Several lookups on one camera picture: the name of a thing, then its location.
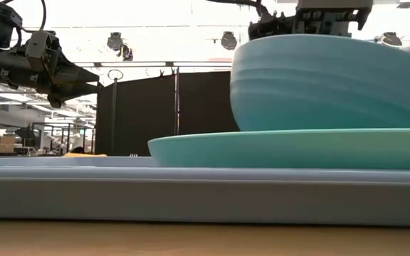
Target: black partition wall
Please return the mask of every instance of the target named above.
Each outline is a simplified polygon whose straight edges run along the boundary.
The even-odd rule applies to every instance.
[[[98,93],[96,154],[149,156],[150,139],[174,135],[174,75],[119,82],[115,122],[112,122],[113,89],[114,85],[101,87]]]
[[[179,74],[179,134],[237,132],[230,72]]]
[[[229,83],[230,72],[180,73],[119,82],[115,108],[112,103],[115,86],[101,87],[96,154],[149,156],[147,142],[150,139],[178,134],[237,132]]]

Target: teal plate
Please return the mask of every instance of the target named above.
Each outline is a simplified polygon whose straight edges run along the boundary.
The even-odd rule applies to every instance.
[[[409,169],[410,129],[229,132],[153,139],[162,167]]]

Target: cardboard box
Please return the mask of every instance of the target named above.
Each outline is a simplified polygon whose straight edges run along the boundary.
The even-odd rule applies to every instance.
[[[0,153],[14,152],[15,136],[2,136],[0,140]]]

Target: orange object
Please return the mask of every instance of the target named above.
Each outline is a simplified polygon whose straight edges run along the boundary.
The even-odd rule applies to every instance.
[[[107,156],[106,154],[100,154],[100,155],[92,155],[92,154],[77,154],[77,153],[66,153],[64,155],[65,157],[103,157],[103,156]]]

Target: pole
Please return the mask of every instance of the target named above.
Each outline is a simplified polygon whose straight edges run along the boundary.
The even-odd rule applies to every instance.
[[[111,112],[111,123],[112,126],[110,130],[110,153],[112,156],[115,155],[115,123],[116,123],[116,111],[117,111],[117,86],[118,78],[113,79],[112,88],[112,112]]]
[[[53,127],[51,127],[51,137],[52,139],[50,139],[50,151],[52,151],[53,148]]]
[[[94,128],[93,133],[91,134],[91,154],[94,154]]]
[[[64,140],[64,128],[61,128],[61,144],[63,143]]]
[[[68,124],[68,143],[66,144],[66,150],[65,152],[68,153],[69,152],[69,139],[70,139],[70,124]]]
[[[83,152],[85,152],[86,127],[83,127]]]
[[[179,67],[175,72],[175,124],[174,124],[174,135],[178,135],[179,133],[179,118],[178,118],[178,111],[179,111]]]

